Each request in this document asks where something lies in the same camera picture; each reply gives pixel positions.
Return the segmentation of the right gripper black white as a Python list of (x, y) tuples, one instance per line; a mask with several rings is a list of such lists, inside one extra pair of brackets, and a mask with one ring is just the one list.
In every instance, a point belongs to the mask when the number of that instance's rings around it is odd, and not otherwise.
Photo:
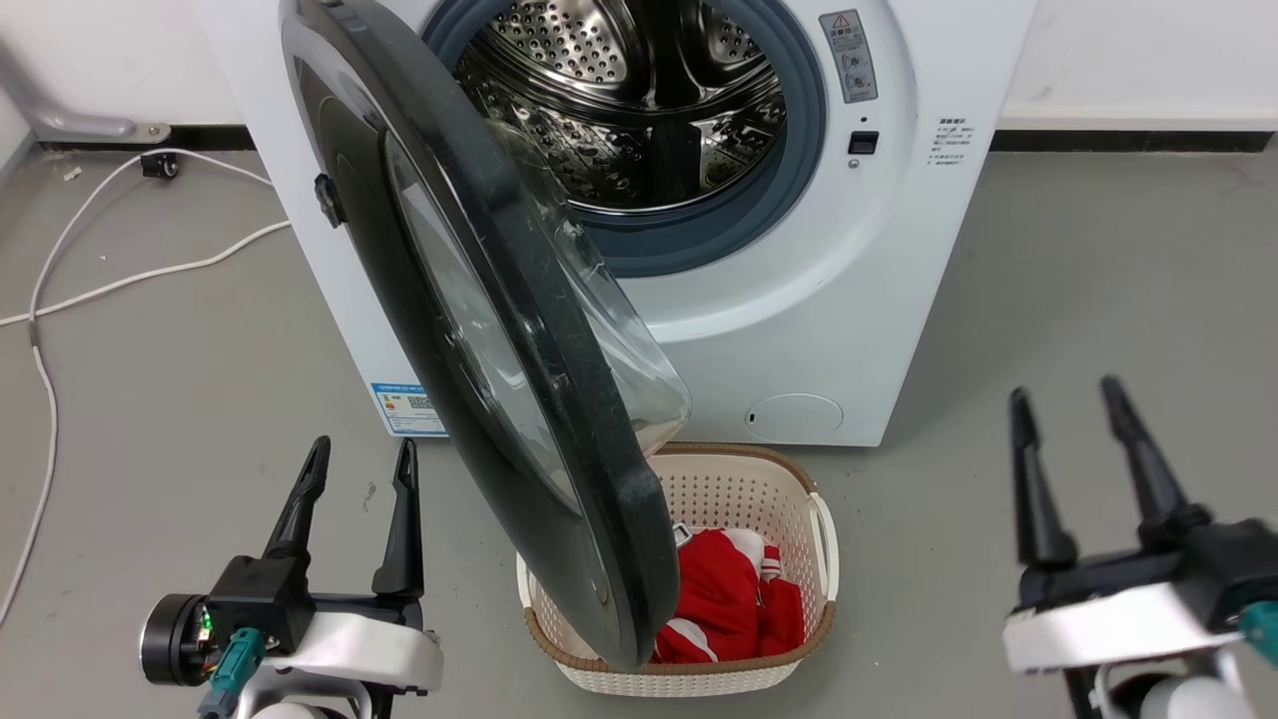
[(1002, 632), (1010, 669), (1034, 674), (1136, 663), (1238, 641), (1274, 664), (1275, 533), (1259, 518), (1212, 524), (1210, 510), (1185, 496), (1121, 378), (1105, 374), (1100, 391), (1105, 420), (1126, 453), (1145, 550), (1076, 564), (1076, 541), (1059, 522), (1042, 465), (1028, 390), (1013, 388), (1013, 533), (1026, 570)]

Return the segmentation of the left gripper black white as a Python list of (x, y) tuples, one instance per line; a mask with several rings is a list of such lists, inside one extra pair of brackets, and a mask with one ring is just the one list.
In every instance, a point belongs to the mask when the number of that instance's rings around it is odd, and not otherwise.
[(331, 438), (316, 437), (262, 558), (229, 559), (210, 593), (170, 593), (141, 631), (141, 670), (155, 685), (211, 696), (426, 695), (443, 656), (420, 624), (424, 595), (417, 444), (403, 438), (395, 506), (369, 595), (308, 590), (314, 508)]

